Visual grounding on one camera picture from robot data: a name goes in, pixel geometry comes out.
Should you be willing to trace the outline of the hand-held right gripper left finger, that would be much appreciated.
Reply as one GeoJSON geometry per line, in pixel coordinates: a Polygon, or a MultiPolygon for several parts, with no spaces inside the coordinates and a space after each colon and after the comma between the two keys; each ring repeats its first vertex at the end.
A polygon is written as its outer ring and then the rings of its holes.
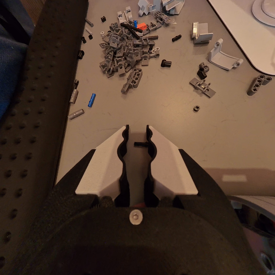
{"type": "Polygon", "coordinates": [[[130,191],[123,157],[127,153],[129,125],[96,147],[76,188],[77,195],[109,196],[117,207],[129,207],[130,191]]]}

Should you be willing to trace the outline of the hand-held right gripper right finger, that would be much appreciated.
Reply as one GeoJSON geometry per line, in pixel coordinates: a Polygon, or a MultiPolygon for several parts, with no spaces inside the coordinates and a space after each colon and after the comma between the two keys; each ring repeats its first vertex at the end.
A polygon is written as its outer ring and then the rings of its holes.
{"type": "Polygon", "coordinates": [[[157,207],[161,199],[198,195],[179,148],[150,125],[146,126],[148,154],[151,157],[144,182],[147,207],[157,207]]]}

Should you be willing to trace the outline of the grey tube connector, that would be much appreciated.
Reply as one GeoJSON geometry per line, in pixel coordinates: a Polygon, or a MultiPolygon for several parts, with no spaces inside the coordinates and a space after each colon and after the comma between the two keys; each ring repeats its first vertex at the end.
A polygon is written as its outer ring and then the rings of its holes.
{"type": "Polygon", "coordinates": [[[72,120],[72,119],[75,119],[77,117],[79,117],[80,115],[83,115],[85,112],[83,109],[79,109],[75,112],[73,112],[72,114],[68,115],[68,119],[69,120],[72,120]]]}

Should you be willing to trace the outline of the grey tube with black axle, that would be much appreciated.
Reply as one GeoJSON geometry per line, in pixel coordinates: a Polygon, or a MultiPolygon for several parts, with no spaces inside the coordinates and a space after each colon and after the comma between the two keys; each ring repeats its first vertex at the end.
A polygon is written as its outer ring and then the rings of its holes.
{"type": "Polygon", "coordinates": [[[75,104],[75,102],[76,102],[76,99],[77,99],[77,96],[78,96],[78,90],[77,90],[78,84],[79,84],[79,81],[76,79],[74,81],[73,91],[72,91],[72,95],[71,95],[71,98],[70,98],[70,103],[71,104],[75,104]]]}

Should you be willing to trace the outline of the black dimpled foam pad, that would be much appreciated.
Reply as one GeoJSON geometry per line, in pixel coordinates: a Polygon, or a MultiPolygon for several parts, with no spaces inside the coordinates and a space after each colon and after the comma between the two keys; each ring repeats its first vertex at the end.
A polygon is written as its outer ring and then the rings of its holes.
{"type": "Polygon", "coordinates": [[[1,121],[0,274],[12,273],[54,185],[87,11],[87,0],[46,1],[1,121]]]}

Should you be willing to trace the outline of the grey plate with clips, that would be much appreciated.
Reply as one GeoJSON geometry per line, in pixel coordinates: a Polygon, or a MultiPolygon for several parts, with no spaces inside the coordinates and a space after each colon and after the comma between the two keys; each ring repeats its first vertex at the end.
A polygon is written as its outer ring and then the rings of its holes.
{"type": "Polygon", "coordinates": [[[212,98],[216,94],[216,92],[210,88],[211,83],[206,84],[205,79],[200,81],[197,78],[193,78],[189,84],[192,85],[194,89],[199,90],[201,94],[206,95],[208,98],[212,98]]]}
{"type": "Polygon", "coordinates": [[[151,22],[150,25],[146,25],[146,29],[143,30],[143,36],[151,33],[152,31],[157,30],[160,27],[162,27],[161,23],[159,23],[159,22],[156,22],[156,23],[151,22]]]}

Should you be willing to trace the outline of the grey perforated beam assembly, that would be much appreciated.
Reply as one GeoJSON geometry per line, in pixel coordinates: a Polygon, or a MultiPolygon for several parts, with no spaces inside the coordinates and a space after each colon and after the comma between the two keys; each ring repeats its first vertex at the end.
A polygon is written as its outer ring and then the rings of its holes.
{"type": "Polygon", "coordinates": [[[127,77],[127,82],[123,85],[121,93],[126,93],[131,88],[137,88],[142,78],[143,71],[141,68],[134,68],[127,77]]]}

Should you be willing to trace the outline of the pile of grey clip plates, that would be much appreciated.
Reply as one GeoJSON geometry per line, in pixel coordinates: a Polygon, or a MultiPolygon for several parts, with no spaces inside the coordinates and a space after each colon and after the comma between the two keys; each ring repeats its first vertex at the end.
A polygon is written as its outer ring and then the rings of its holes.
{"type": "MultiPolygon", "coordinates": [[[[133,21],[126,24],[134,26],[133,21]]],[[[160,56],[160,48],[156,47],[156,40],[143,40],[141,38],[143,33],[136,33],[140,37],[139,40],[117,22],[110,24],[107,33],[101,32],[103,43],[100,43],[100,47],[105,55],[99,67],[107,78],[115,73],[123,76],[136,65],[146,67],[150,59],[160,56]]]]}

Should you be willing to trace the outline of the grey angled holed beam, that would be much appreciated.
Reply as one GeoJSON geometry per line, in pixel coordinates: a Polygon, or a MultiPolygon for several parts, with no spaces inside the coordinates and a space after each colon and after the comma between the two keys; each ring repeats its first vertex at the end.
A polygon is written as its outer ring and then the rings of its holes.
{"type": "Polygon", "coordinates": [[[270,76],[265,76],[263,74],[258,75],[256,78],[253,79],[252,83],[250,84],[248,90],[247,90],[247,95],[248,96],[253,96],[260,87],[266,86],[268,83],[272,81],[272,77],[270,76]]]}

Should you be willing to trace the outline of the pale curved panel with pins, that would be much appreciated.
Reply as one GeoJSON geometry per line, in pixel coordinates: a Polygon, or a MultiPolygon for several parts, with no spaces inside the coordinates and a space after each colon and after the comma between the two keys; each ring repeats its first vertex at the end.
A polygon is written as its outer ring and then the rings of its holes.
{"type": "Polygon", "coordinates": [[[214,48],[210,51],[209,62],[227,71],[239,67],[243,63],[243,59],[222,52],[222,43],[223,39],[215,42],[214,48]]]}

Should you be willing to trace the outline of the black long axle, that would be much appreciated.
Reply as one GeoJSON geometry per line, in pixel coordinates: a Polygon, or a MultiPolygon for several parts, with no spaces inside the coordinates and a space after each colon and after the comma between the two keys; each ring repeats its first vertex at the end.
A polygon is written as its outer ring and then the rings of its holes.
{"type": "Polygon", "coordinates": [[[142,33],[142,32],[143,32],[142,29],[136,28],[136,27],[131,26],[131,25],[126,24],[126,23],[120,23],[120,26],[121,26],[121,27],[124,27],[124,28],[127,28],[127,29],[129,29],[129,30],[136,31],[136,32],[138,32],[138,33],[142,33]]]}
{"type": "Polygon", "coordinates": [[[140,37],[137,35],[137,33],[134,30],[132,30],[132,28],[127,27],[127,29],[131,32],[133,37],[135,37],[137,40],[140,39],[140,37]]]}

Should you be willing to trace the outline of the pale grey angled panel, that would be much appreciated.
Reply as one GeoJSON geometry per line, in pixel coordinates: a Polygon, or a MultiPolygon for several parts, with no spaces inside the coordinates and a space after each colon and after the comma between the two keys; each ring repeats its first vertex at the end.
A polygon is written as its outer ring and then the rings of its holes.
{"type": "Polygon", "coordinates": [[[192,39],[194,44],[209,43],[213,33],[208,32],[208,23],[193,22],[192,39]]]}

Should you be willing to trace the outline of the person's leg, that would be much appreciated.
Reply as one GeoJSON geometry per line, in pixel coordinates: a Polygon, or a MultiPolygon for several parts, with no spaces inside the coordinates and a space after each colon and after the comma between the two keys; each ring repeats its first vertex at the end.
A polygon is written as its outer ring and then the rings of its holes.
{"type": "Polygon", "coordinates": [[[15,93],[34,24],[21,1],[1,1],[0,118],[15,93]]]}

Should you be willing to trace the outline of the dark grey holed connector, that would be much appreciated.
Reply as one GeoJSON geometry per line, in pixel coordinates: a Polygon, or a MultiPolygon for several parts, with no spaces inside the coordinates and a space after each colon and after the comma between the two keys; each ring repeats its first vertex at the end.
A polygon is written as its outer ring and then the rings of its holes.
{"type": "Polygon", "coordinates": [[[154,13],[154,18],[156,19],[156,22],[159,22],[161,25],[166,24],[166,15],[160,11],[157,11],[154,13]]]}

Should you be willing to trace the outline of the white rounded tray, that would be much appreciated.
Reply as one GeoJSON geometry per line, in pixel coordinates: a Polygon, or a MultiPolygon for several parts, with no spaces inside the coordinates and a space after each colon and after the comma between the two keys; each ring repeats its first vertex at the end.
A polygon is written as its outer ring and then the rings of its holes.
{"type": "Polygon", "coordinates": [[[254,1],[210,0],[209,3],[253,66],[274,76],[275,29],[254,17],[254,1]]]}

